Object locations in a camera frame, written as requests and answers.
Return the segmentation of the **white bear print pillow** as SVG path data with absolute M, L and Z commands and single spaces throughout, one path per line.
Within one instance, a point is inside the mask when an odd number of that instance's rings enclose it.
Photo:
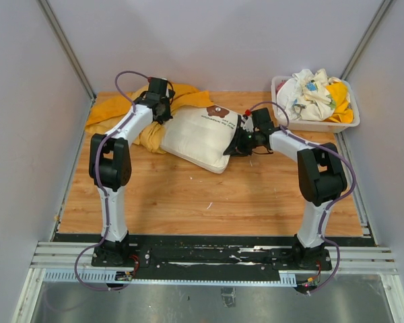
M 224 151 L 231 144 L 238 114 L 221 106 L 184 106 L 164 124 L 160 148 L 215 174 L 228 166 Z

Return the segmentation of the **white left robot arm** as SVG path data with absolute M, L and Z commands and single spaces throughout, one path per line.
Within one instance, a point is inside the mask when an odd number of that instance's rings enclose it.
M 105 134 L 90 141 L 89 175 L 102 203 L 101 240 L 93 250 L 93 266 L 123 266 L 131 257 L 125 223 L 125 186 L 131 178 L 130 146 L 145 127 L 172 118 L 173 85 L 164 78 L 148 77 L 148 87 L 135 100 L 124 95 L 131 107 Z

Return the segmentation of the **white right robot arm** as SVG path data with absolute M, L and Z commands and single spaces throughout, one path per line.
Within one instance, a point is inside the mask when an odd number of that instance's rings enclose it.
M 224 155 L 244 157 L 258 147 L 264 147 L 267 153 L 281 153 L 297 164 L 298 186 L 306 205 L 292 251 L 284 258 L 300 268 L 308 268 L 324 257 L 327 220 L 333 203 L 347 188 L 343 160 L 335 144 L 313 143 L 283 126 L 275 126 L 267 108 L 238 116 Z

